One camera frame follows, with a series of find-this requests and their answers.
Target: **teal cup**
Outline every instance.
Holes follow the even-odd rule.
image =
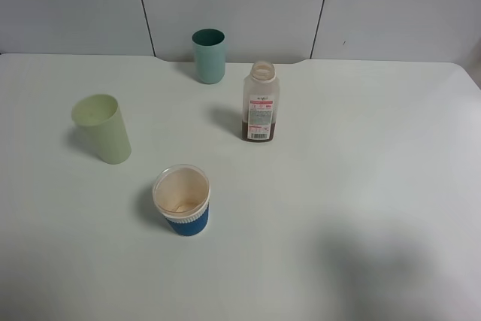
[[[202,29],[192,36],[195,68],[202,83],[215,84],[224,77],[224,40],[224,33],[216,29]]]

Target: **plastic bottle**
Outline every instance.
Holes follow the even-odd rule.
[[[274,65],[256,62],[244,79],[242,138],[248,142],[269,142],[274,138],[280,85]]]

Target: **bottle opening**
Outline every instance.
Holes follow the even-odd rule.
[[[260,60],[254,63],[250,75],[261,82],[270,82],[276,77],[276,69],[272,63]]]

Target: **cup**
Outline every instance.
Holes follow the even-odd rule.
[[[132,149],[119,103],[112,95],[96,94],[82,99],[72,108],[71,116],[105,163],[116,165],[130,156]]]
[[[202,29],[192,36],[195,68],[203,83],[215,84],[224,77],[224,40],[224,33],[216,29]]]
[[[153,202],[172,229],[182,236],[202,231],[209,218],[209,180],[193,165],[163,171],[152,188]]]

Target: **cup rim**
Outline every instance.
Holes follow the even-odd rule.
[[[207,196],[205,197],[205,200],[203,200],[197,207],[195,207],[193,210],[188,210],[184,212],[173,212],[171,210],[166,210],[164,209],[160,204],[156,202],[156,192],[157,189],[159,188],[160,184],[162,181],[169,175],[174,173],[175,171],[179,171],[180,169],[183,168],[188,168],[192,169],[193,171],[196,171],[199,173],[206,181],[207,183]],[[167,218],[173,219],[173,220],[183,220],[185,218],[190,218],[198,213],[202,212],[205,209],[206,203],[208,203],[209,198],[210,198],[210,182],[209,179],[207,178],[206,174],[198,167],[195,167],[194,165],[187,165],[187,164],[180,164],[180,165],[172,165],[171,167],[166,168],[162,173],[157,177],[156,182],[153,184],[152,187],[152,198],[153,198],[153,203],[154,205],[160,210],[164,216]]]
[[[215,44],[211,44],[211,45],[203,45],[203,44],[199,44],[197,41],[194,40],[194,37],[196,35],[198,35],[200,32],[206,32],[206,31],[214,31],[216,33],[219,33],[219,35],[222,36],[222,39],[220,41],[218,41],[217,43]],[[220,30],[218,29],[215,29],[215,28],[205,28],[205,29],[199,29],[197,32],[195,32],[194,34],[192,34],[192,42],[197,46],[197,47],[203,47],[203,48],[208,48],[208,47],[215,47],[216,45],[219,45],[221,44],[224,40],[225,40],[225,34],[223,32],[221,32]]]
[[[98,97],[104,97],[104,98],[109,98],[109,99],[112,99],[114,102],[115,102],[115,111],[108,117],[108,118],[105,118],[104,120],[102,120],[101,122],[98,122],[96,124],[83,124],[82,122],[78,122],[78,120],[75,119],[75,112],[77,111],[78,107],[81,106],[82,103],[84,103],[85,101],[91,99],[91,98],[98,98]],[[101,124],[104,124],[106,122],[108,122],[109,120],[112,119],[113,116],[115,116],[117,114],[117,112],[119,111],[119,101],[116,100],[116,98],[110,94],[92,94],[92,95],[89,95],[88,97],[85,97],[85,98],[82,98],[81,100],[79,100],[72,108],[72,111],[71,111],[71,118],[72,120],[74,121],[75,124],[79,125],[79,126],[82,126],[82,127],[96,127],[96,126],[100,126]]]

